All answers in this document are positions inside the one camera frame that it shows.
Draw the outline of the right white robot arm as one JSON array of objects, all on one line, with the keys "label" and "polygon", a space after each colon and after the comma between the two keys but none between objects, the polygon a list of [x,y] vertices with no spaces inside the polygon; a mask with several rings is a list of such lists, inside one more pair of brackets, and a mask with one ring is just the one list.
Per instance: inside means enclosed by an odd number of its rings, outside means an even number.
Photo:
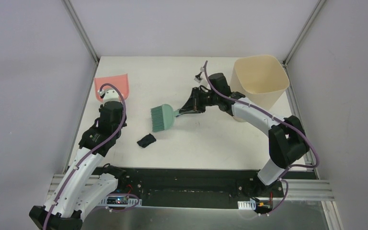
[{"label": "right white robot arm", "polygon": [[208,81],[212,88],[194,87],[187,102],[174,115],[200,114],[208,106],[217,106],[262,131],[268,137],[269,160],[258,172],[253,191],[258,196],[267,195],[272,183],[310,149],[302,137],[305,132],[300,120],[293,115],[278,118],[253,104],[244,94],[231,91],[223,73],[210,75]]}]

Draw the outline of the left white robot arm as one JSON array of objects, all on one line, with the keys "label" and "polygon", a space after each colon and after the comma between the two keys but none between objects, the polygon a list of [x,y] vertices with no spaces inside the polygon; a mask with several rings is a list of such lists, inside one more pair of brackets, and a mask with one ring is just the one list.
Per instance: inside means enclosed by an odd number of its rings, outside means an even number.
[{"label": "left white robot arm", "polygon": [[108,101],[99,108],[100,116],[81,137],[76,156],[52,196],[33,206],[31,220],[40,230],[79,230],[88,214],[112,191],[121,194],[127,181],[105,173],[84,191],[88,179],[102,162],[126,126],[126,104]]}]

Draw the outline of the green hand brush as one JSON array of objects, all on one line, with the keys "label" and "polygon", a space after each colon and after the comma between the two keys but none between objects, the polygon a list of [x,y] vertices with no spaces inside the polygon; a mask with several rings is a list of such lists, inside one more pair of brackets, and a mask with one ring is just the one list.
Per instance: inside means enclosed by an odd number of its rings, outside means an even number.
[{"label": "green hand brush", "polygon": [[150,110],[152,132],[161,132],[170,129],[174,121],[181,116],[179,110],[174,110],[169,104],[162,104],[151,108]]}]

